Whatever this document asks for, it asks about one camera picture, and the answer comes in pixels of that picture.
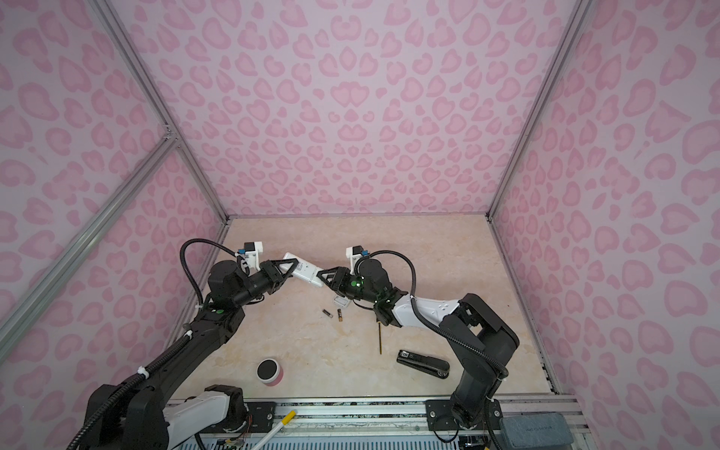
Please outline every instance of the cable tie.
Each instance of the cable tie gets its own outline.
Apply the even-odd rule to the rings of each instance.
[[[138,367],[138,374],[143,375],[145,377],[145,379],[150,378],[150,372],[145,370],[144,366]]]

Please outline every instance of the marble table surface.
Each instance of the marble table surface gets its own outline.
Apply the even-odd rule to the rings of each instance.
[[[235,219],[224,244],[242,248],[261,240],[261,259],[281,259],[289,251],[324,269],[346,266],[345,248],[396,250],[415,265],[417,296],[460,299],[482,297],[520,338],[501,393],[549,392],[549,385],[510,285],[485,217],[481,215],[364,216]],[[221,253],[218,261],[230,258]],[[409,290],[404,261],[380,256],[391,282]],[[245,308],[238,332],[210,355],[175,392],[174,398],[198,395],[221,383],[242,387],[245,397],[364,397],[449,395],[462,374],[450,345],[426,329],[382,327],[382,355],[372,311],[354,305],[337,318],[334,293],[290,279],[264,302]],[[328,318],[322,313],[333,313]],[[395,361],[400,349],[439,357],[450,375],[439,379]],[[255,370],[265,358],[277,359],[283,380],[267,387]]]

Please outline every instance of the black stapler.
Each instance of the black stapler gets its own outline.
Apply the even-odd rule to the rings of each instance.
[[[404,366],[412,367],[420,372],[442,379],[447,378],[450,373],[450,364],[447,361],[432,356],[418,355],[407,350],[397,352],[396,361]]]

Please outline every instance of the pink leopard print wall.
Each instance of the pink leopard print wall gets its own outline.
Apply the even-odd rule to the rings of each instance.
[[[574,0],[123,0],[234,214],[483,212]]]
[[[215,239],[219,226],[172,153],[0,366],[1,448],[64,448],[95,388],[122,381],[165,348],[192,290],[180,246]],[[188,248],[193,273],[208,251]]]
[[[720,448],[720,4],[603,0],[498,226],[602,449]]]
[[[0,322],[158,142],[82,0],[0,4]]]

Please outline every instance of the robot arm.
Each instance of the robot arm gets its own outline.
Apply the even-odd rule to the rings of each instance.
[[[374,254],[361,246],[348,248],[350,269],[321,270],[290,253],[285,258],[300,261],[295,269],[297,273],[302,267],[299,278],[315,285],[322,282],[337,295],[353,301],[372,302],[372,310],[383,325],[428,328],[447,338],[464,369],[451,396],[452,413],[458,424],[472,428],[482,421],[487,401],[507,374],[505,364],[520,345],[518,336],[475,294],[466,294],[461,300],[438,301],[417,298],[394,287],[380,261],[372,258]],[[477,325],[482,330],[476,335],[470,327]]]
[[[245,318],[243,307],[280,289],[297,268],[295,259],[258,264],[261,249],[261,243],[246,243],[245,250],[236,253],[237,261],[220,261],[211,268],[210,293],[186,324],[185,335],[124,382],[97,388],[89,398],[85,424],[69,449],[172,449],[220,421],[243,422],[247,412],[238,388],[216,385],[183,404],[166,404],[205,358],[233,337]],[[250,275],[250,266],[257,272]]]
[[[451,396],[452,414],[465,428],[482,421],[481,413],[489,410],[487,401],[498,388],[501,372],[507,374],[504,365],[519,341],[480,297],[467,294],[444,302],[415,298],[394,287],[374,254],[359,246],[348,250],[351,269],[320,270],[290,253],[279,261],[258,263],[261,252],[261,243],[246,243],[234,253],[237,261],[220,261],[211,268],[210,293],[186,324],[185,336],[124,382],[95,390],[84,426],[69,449],[171,449],[209,425],[232,423],[236,428],[243,423],[248,413],[239,388],[211,386],[181,405],[166,408],[166,404],[205,358],[233,337],[245,317],[243,307],[274,293],[291,276],[326,285],[351,300],[373,302],[372,309],[384,325],[420,326],[448,339],[464,368]],[[250,275],[251,267],[255,274]],[[477,335],[469,329],[476,325],[482,325]]]

